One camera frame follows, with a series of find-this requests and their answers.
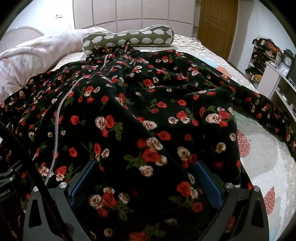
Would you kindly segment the black floral fleece robe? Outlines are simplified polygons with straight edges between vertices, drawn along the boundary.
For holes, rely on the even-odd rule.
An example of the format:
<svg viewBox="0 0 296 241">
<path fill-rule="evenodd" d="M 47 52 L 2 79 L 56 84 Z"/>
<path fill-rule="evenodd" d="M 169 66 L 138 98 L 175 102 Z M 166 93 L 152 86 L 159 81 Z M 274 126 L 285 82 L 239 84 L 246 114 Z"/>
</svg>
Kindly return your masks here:
<svg viewBox="0 0 296 241">
<path fill-rule="evenodd" d="M 68 183 L 88 162 L 96 169 L 74 213 L 91 240 L 198 240 L 214 210 L 196 162 L 251 188 L 235 113 L 295 156 L 295 129 L 280 108 L 187 53 L 126 42 L 34 74 L 1 102 L 13 136 L 1 143 L 1 169 L 23 161 L 16 197 L 1 205 L 1 240 L 20 239 L 36 184 Z"/>
</svg>

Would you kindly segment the patchwork heart quilt bedspread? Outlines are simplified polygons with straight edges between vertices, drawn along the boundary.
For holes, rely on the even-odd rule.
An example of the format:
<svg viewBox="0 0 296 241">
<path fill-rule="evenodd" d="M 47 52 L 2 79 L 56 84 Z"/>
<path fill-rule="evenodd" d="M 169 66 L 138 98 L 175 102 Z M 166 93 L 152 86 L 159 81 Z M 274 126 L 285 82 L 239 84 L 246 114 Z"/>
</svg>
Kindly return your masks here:
<svg viewBox="0 0 296 241">
<path fill-rule="evenodd" d="M 191 54 L 226 73 L 251 90 L 251 83 L 223 58 L 194 38 L 175 35 L 171 48 Z M 260 187 L 269 222 L 269 239 L 283 240 L 295 223 L 295 161 L 285 143 L 256 121 L 235 115 L 239 129 L 239 148 L 243 167 L 253 185 Z"/>
</svg>

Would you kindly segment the pink floral comforter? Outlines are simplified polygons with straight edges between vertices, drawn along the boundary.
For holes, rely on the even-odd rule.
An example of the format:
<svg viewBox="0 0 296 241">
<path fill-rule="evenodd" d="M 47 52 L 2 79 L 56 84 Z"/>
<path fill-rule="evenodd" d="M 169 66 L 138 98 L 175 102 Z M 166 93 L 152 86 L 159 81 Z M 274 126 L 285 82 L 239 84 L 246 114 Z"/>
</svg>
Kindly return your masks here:
<svg viewBox="0 0 296 241">
<path fill-rule="evenodd" d="M 83 36 L 102 27 L 44 35 L 1 53 L 1 101 L 21 90 L 31 77 L 56 66 L 65 56 L 82 51 Z"/>
</svg>

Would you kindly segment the white shelf unit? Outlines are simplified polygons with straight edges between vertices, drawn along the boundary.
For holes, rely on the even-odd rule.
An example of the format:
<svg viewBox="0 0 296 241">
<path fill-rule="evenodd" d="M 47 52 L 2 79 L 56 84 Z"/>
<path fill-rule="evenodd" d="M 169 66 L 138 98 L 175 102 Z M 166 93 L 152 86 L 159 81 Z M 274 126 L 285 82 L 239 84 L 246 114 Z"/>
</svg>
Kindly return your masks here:
<svg viewBox="0 0 296 241">
<path fill-rule="evenodd" d="M 280 69 L 268 62 L 256 90 L 279 106 L 295 129 L 295 86 Z"/>
</svg>

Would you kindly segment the pink headboard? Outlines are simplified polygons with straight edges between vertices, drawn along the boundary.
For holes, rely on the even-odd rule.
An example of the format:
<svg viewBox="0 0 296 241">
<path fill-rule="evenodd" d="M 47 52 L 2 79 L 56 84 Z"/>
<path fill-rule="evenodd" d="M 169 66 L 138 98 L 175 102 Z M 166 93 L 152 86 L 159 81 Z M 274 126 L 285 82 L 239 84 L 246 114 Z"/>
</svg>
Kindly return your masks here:
<svg viewBox="0 0 296 241">
<path fill-rule="evenodd" d="M 28 26 L 16 27 L 14 29 L 11 29 L 7 31 L 1 39 L 0 53 L 21 43 L 36 39 L 43 35 L 44 34 L 40 30 Z"/>
</svg>

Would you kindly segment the dark mantel clock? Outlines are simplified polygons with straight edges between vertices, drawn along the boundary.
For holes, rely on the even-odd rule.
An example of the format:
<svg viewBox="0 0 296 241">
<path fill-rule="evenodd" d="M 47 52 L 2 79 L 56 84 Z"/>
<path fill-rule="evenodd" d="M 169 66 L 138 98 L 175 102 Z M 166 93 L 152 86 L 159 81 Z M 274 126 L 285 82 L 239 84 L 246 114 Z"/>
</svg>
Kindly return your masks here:
<svg viewBox="0 0 296 241">
<path fill-rule="evenodd" d="M 291 68 L 291 66 L 293 64 L 294 57 L 295 57 L 295 55 L 293 54 L 293 52 L 290 49 L 285 49 L 283 52 L 282 63 L 285 66 L 287 66 L 288 68 Z"/>
</svg>

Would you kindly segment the cluttered shoe rack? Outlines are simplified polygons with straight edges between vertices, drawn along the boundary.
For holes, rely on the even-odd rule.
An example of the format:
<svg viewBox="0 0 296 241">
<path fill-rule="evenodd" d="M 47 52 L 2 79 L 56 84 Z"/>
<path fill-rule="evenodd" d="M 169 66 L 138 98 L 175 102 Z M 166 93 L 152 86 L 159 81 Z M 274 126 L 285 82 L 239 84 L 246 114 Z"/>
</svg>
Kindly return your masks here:
<svg viewBox="0 0 296 241">
<path fill-rule="evenodd" d="M 256 37 L 252 40 L 252 54 L 245 69 L 244 77 L 257 88 L 267 67 L 267 63 L 276 62 L 283 52 L 272 39 Z"/>
</svg>

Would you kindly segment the brown wooden door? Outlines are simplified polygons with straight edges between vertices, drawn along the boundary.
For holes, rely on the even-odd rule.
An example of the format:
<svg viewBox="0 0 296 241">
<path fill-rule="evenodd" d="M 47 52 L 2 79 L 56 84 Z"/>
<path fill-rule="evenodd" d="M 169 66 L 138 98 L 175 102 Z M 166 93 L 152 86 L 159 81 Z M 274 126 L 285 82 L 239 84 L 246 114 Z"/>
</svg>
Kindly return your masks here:
<svg viewBox="0 0 296 241">
<path fill-rule="evenodd" d="M 201 1 L 198 40 L 227 60 L 233 43 L 238 14 L 236 0 Z"/>
</svg>

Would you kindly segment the pink wardrobe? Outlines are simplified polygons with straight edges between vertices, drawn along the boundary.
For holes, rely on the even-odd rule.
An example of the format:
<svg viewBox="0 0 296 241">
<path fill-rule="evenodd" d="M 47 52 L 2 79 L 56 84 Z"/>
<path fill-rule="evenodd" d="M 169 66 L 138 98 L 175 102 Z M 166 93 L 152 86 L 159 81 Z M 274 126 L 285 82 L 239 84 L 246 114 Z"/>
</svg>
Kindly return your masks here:
<svg viewBox="0 0 296 241">
<path fill-rule="evenodd" d="M 76 0 L 72 3 L 76 29 L 95 26 L 119 33 L 168 25 L 176 35 L 197 37 L 201 1 Z"/>
</svg>

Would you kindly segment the green hedgehog bolster pillow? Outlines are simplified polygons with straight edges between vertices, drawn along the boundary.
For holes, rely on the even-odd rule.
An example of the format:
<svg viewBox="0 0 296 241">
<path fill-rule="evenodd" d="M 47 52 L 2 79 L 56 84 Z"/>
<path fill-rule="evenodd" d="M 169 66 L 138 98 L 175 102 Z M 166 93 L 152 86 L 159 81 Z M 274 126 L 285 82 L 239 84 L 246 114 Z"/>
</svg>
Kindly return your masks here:
<svg viewBox="0 0 296 241">
<path fill-rule="evenodd" d="M 83 37 L 82 50 L 88 54 L 94 47 L 119 47 L 126 41 L 138 47 L 167 47 L 172 44 L 174 37 L 174 30 L 168 25 L 152 25 L 141 30 L 127 30 L 119 33 L 97 31 Z"/>
</svg>

